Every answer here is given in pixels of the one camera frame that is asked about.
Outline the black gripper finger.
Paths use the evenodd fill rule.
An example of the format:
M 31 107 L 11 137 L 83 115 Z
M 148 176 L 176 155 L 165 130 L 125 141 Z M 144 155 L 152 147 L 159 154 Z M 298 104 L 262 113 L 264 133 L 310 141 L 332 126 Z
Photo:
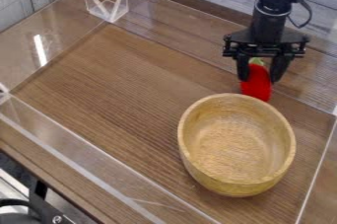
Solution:
M 270 80 L 272 83 L 276 83 L 293 60 L 293 56 L 290 54 L 281 54 L 273 57 L 272 65 L 270 65 Z
M 246 81 L 249 78 L 249 56 L 245 54 L 237 55 L 237 75 L 241 81 Z

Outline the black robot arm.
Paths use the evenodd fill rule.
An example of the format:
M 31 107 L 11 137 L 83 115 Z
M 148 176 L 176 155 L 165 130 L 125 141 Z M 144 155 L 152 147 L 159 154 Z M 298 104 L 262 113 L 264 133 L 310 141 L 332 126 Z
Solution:
M 304 28 L 312 20 L 312 8 L 305 0 L 254 0 L 250 26 L 224 37 L 222 56 L 237 63 L 237 76 L 249 79 L 253 58 L 270 58 L 270 81 L 277 82 L 290 64 L 302 57 L 309 37 L 285 29 L 285 21 Z

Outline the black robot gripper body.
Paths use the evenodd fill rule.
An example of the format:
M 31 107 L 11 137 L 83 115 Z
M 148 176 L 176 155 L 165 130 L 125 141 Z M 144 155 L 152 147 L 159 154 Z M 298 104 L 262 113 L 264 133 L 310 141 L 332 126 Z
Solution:
M 240 54 L 249 57 L 276 57 L 280 54 L 290 58 L 302 57 L 309 38 L 285 29 L 288 15 L 289 12 L 268 10 L 257 4 L 250 26 L 224 37 L 222 55 L 232 58 Z

